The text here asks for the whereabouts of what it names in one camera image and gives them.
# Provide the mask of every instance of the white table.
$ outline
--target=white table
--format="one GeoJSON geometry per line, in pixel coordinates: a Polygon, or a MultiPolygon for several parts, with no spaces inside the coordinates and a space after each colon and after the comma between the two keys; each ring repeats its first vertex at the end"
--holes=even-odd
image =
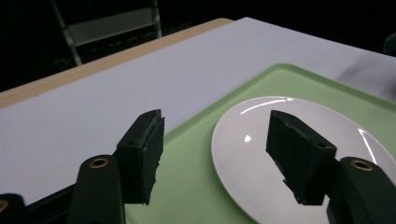
{"type": "Polygon", "coordinates": [[[3,106],[0,193],[29,204],[68,187],[83,161],[114,152],[138,115],[160,108],[170,131],[275,63],[396,102],[396,58],[250,18],[105,70],[103,63],[86,65],[92,76],[3,106]]]}

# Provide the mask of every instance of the tray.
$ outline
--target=tray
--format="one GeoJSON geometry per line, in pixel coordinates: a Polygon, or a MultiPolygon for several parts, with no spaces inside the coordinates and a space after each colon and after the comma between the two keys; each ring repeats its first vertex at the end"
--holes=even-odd
{"type": "Polygon", "coordinates": [[[169,132],[149,206],[125,205],[129,223],[255,223],[222,186],[211,158],[217,121],[247,99],[285,95],[359,123],[396,158],[396,104],[293,64],[275,64],[169,132]]]}

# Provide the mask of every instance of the tabletop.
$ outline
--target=tabletop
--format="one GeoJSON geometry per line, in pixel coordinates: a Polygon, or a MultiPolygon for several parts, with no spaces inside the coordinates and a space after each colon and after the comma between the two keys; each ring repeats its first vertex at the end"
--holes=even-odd
{"type": "Polygon", "coordinates": [[[276,63],[396,102],[396,58],[267,22],[218,19],[0,93],[0,193],[33,203],[112,153],[138,115],[165,131],[276,63]]]}

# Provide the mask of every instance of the plate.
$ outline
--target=plate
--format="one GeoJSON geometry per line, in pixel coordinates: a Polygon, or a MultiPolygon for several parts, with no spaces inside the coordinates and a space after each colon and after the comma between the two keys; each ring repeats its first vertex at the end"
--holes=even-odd
{"type": "Polygon", "coordinates": [[[259,223],[328,223],[322,206],[297,204],[283,175],[265,151],[271,110],[290,113],[337,146],[336,159],[354,156],[379,165],[396,183],[396,162],[351,119],[323,105],[286,96],[247,100],[219,119],[212,135],[212,159],[234,201],[259,223]]]}

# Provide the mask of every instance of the wooden edge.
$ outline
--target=wooden edge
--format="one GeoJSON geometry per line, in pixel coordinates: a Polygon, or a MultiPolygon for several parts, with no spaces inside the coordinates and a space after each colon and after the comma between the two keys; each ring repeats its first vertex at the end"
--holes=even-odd
{"type": "Polygon", "coordinates": [[[173,45],[179,41],[188,39],[195,35],[218,28],[232,22],[228,19],[216,19],[206,23],[193,26],[186,30],[155,39],[148,43],[126,49],[124,51],[109,55],[96,61],[85,63],[81,66],[71,68],[58,74],[43,77],[39,80],[21,85],[19,87],[0,92],[0,108],[14,105],[18,102],[35,97],[43,92],[61,87],[62,85],[74,82],[84,77],[88,77],[120,63],[128,62],[132,59],[149,54],[158,49],[173,45]]]}

